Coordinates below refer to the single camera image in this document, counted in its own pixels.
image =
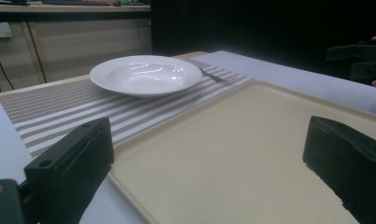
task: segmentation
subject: fork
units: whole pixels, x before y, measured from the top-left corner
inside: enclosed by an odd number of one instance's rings
[[[205,72],[204,70],[202,70],[202,74],[205,75],[206,77],[210,77],[213,81],[219,82],[219,83],[222,83],[222,82],[231,82],[231,81],[237,79],[237,77],[232,77],[232,78],[217,77],[217,76],[214,76],[212,74],[209,74],[209,73]]]

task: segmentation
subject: striped placemat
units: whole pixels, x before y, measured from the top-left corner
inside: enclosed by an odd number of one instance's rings
[[[152,99],[106,91],[88,79],[5,95],[0,97],[0,103],[33,158],[76,126],[104,117],[110,119],[115,145],[250,79],[219,67],[195,64],[219,77],[238,78],[230,83],[216,83],[202,77],[189,89]]]

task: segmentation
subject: dark background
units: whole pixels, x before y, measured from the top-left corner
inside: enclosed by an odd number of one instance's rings
[[[151,0],[151,10],[154,54],[223,49],[345,79],[357,61],[327,62],[327,48],[376,35],[376,0]]]

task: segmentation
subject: tray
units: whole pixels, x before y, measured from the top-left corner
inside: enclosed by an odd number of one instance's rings
[[[302,161],[311,116],[376,139],[375,115],[252,82],[115,146],[109,176],[149,223],[357,223]]]

